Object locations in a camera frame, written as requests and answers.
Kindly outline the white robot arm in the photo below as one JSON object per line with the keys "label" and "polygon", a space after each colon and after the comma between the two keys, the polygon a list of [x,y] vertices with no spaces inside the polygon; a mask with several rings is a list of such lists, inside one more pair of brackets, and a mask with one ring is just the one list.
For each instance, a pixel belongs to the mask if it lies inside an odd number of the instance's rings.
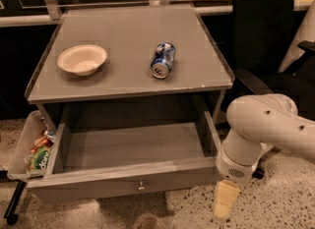
{"label": "white robot arm", "polygon": [[214,220],[218,222],[227,219],[240,193],[239,184],[248,181],[273,146],[315,161],[315,123],[300,117],[295,103],[284,94],[240,96],[227,107],[226,118],[230,130],[217,155],[223,176],[215,188]]}

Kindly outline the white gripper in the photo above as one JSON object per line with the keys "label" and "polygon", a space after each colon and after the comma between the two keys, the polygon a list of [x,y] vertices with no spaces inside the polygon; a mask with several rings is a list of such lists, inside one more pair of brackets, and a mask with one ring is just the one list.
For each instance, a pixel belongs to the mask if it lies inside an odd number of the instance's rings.
{"label": "white gripper", "polygon": [[219,173],[227,180],[219,181],[215,186],[215,221],[225,221],[228,218],[240,194],[239,185],[234,182],[247,182],[257,169],[261,157],[272,148],[270,144],[249,140],[233,129],[229,130],[216,160]]}

